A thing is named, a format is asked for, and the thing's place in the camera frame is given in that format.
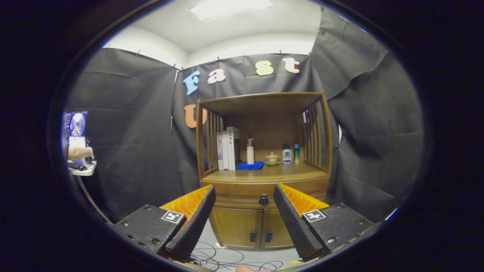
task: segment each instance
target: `ceiling light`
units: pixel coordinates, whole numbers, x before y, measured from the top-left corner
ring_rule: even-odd
[[[190,10],[201,20],[206,20],[236,11],[266,7],[272,7],[269,0],[209,0]]]

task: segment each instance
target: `blue towel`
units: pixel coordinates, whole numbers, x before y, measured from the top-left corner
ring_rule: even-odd
[[[236,168],[237,169],[240,169],[240,170],[257,170],[257,169],[261,169],[263,166],[264,166],[264,162],[263,161],[254,162],[253,165],[248,165],[247,162],[245,162],[243,164],[237,165]]]

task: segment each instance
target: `wooden shelf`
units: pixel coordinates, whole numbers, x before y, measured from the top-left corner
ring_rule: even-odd
[[[239,95],[200,101],[200,105],[220,116],[267,113],[303,113],[321,99],[320,92],[284,92]]]
[[[202,178],[202,180],[229,183],[268,183],[309,180],[327,176],[328,175],[320,169],[310,164],[301,162],[298,164],[279,164],[277,166],[264,165],[264,167],[260,170],[217,170]]]

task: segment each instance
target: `foam letter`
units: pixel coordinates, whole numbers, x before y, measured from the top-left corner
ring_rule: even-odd
[[[256,72],[259,76],[266,76],[274,73],[274,68],[271,66],[271,62],[268,60],[261,60],[256,62]]]
[[[183,109],[185,110],[185,123],[189,128],[194,128],[197,127],[197,121],[195,121],[194,117],[194,109],[196,105],[195,104],[190,104],[186,105]],[[202,110],[202,118],[203,118],[203,123],[207,121],[207,110],[203,109]]]
[[[200,75],[200,71],[196,70],[193,72],[191,75],[189,75],[187,78],[183,80],[183,83],[186,85],[186,95],[190,95],[193,93],[197,88],[197,83],[198,83],[198,76]]]
[[[285,61],[286,63],[284,64],[284,68],[290,72],[290,73],[294,73],[294,74],[297,74],[299,73],[299,69],[296,69],[294,68],[294,65],[299,65],[299,62],[298,61],[295,61],[294,58],[285,58],[285,59],[282,59],[283,61]]]
[[[215,82],[220,82],[226,79],[227,77],[225,76],[224,70],[223,69],[216,69],[210,72],[209,74],[209,80],[207,82],[209,84],[213,84]]]

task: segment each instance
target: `person's hand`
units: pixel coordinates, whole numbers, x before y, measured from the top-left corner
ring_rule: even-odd
[[[250,268],[248,266],[241,265],[235,270],[235,272],[267,272],[267,271],[265,271],[265,270],[253,270],[252,268]]]

